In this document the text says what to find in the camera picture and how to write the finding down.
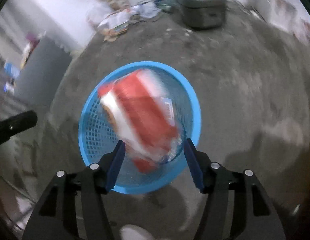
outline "trash on floor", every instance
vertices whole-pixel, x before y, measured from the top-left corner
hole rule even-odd
[[[42,35],[35,36],[33,34],[27,34],[26,39],[28,40],[28,44],[24,48],[23,57],[21,59],[20,68],[23,69],[29,59],[31,53],[34,51],[36,46],[39,44]]]
[[[166,3],[165,0],[154,0],[155,5],[157,8],[161,9],[163,12],[166,13],[172,13],[173,12],[173,7]]]
[[[98,25],[107,17],[107,15],[113,12],[114,10],[105,2],[94,4],[91,9],[88,10],[86,19],[90,26],[97,30]]]
[[[153,0],[145,0],[138,3],[139,14],[142,19],[154,19],[162,10],[159,9]]]
[[[140,172],[151,172],[175,157],[181,139],[172,100],[155,72],[136,70],[102,85],[98,96],[109,123]]]
[[[97,31],[105,36],[104,41],[113,42],[118,36],[127,31],[128,25],[140,21],[154,22],[160,17],[159,9],[153,0],[146,0],[135,6],[108,14],[97,26]]]

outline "metal screw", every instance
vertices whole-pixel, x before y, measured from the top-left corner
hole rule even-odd
[[[211,163],[211,167],[215,170],[219,169],[219,164],[218,163]]]
[[[62,177],[65,175],[65,172],[64,171],[59,171],[56,173],[57,177]]]
[[[245,174],[249,177],[253,176],[253,172],[251,170],[246,170]]]
[[[99,168],[99,165],[97,163],[93,163],[89,167],[91,170],[97,170]]]

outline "basket mesh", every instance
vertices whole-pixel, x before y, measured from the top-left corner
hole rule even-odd
[[[175,121],[179,126],[181,139],[184,141],[184,139],[191,136],[193,127],[191,101],[185,88],[173,75],[165,70],[156,67],[145,68],[155,71],[169,91],[169,98],[172,100],[174,106]],[[114,77],[114,79],[127,75],[134,70],[123,71]],[[83,133],[79,139],[82,140],[84,147],[84,153],[82,152],[82,154],[86,155],[89,163],[97,163],[103,154],[113,151],[118,138],[109,124],[103,108],[99,105],[96,90],[94,90],[92,97],[86,104],[86,108],[83,110],[84,117],[79,124]],[[138,172],[132,161],[128,157],[125,157],[116,185],[121,187],[138,187],[159,179],[162,175],[170,172],[171,168],[176,165],[180,160],[182,151],[182,145],[179,145],[174,160],[161,165],[157,170],[149,174]]]

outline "gray floor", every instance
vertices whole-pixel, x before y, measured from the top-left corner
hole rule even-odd
[[[310,47],[240,9],[230,9],[219,29],[189,33],[178,22],[164,15],[138,23],[113,43],[96,35],[70,65],[39,144],[38,193],[56,171],[84,168],[78,120],[94,87],[122,65],[151,60],[194,87],[202,111],[198,149],[228,169],[252,169],[278,207],[292,212],[310,183]],[[156,192],[103,199],[117,239],[121,226],[135,224],[181,240],[194,236],[206,197],[186,168]]]

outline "red package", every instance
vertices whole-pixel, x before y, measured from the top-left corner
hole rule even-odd
[[[178,137],[173,107],[157,75],[148,69],[134,71],[101,86],[98,96],[138,170],[156,169]]]

